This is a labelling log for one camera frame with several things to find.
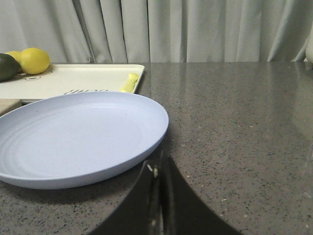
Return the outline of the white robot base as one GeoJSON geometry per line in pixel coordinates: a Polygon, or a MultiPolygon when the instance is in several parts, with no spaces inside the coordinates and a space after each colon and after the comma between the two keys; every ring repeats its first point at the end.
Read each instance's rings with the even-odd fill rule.
{"type": "Polygon", "coordinates": [[[306,59],[310,62],[313,63],[313,32],[310,32],[309,38],[308,38],[308,43],[307,47],[305,50],[305,55],[306,59]]]}

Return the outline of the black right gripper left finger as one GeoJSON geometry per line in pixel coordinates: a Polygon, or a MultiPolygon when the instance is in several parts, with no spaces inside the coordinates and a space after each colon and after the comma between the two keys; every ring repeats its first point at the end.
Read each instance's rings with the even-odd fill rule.
{"type": "Polygon", "coordinates": [[[90,235],[160,234],[159,162],[146,160],[129,194],[90,235]]]}

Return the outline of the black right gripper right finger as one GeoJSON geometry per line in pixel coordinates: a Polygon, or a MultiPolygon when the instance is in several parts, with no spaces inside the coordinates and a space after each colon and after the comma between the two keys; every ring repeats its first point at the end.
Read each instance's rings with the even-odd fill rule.
{"type": "Polygon", "coordinates": [[[193,192],[174,160],[160,152],[161,205],[166,235],[239,235],[193,192]]]}

